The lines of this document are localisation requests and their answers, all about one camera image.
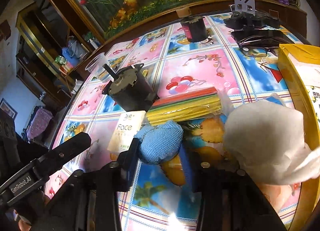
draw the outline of white cloth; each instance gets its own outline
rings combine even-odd
[[[320,174],[320,147],[304,142],[303,114],[267,100],[232,111],[223,143],[255,182],[287,185]]]

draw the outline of framed painting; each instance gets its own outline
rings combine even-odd
[[[2,98],[1,102],[0,102],[0,108],[6,112],[11,118],[13,118],[13,120],[16,118],[17,116],[17,112],[12,108],[12,106],[10,106],[7,101]]]

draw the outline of palm tree print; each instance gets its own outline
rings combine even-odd
[[[164,214],[169,215],[169,211],[160,206],[156,201],[152,199],[152,196],[167,189],[165,185],[153,186],[150,181],[144,183],[143,187],[137,185],[134,199],[137,201],[136,205],[139,207],[148,208],[150,205],[156,207]]]

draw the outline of plastic cup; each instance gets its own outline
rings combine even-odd
[[[107,64],[110,67],[110,63],[105,57],[104,53],[97,55],[92,61],[89,62],[85,70],[89,71],[92,75],[98,78],[101,82],[107,83],[112,77],[104,69],[103,65]]]

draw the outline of pink floral cloth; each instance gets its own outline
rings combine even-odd
[[[51,118],[53,118],[53,115],[50,111],[39,108],[27,130],[28,139],[32,140],[40,135],[47,128]]]

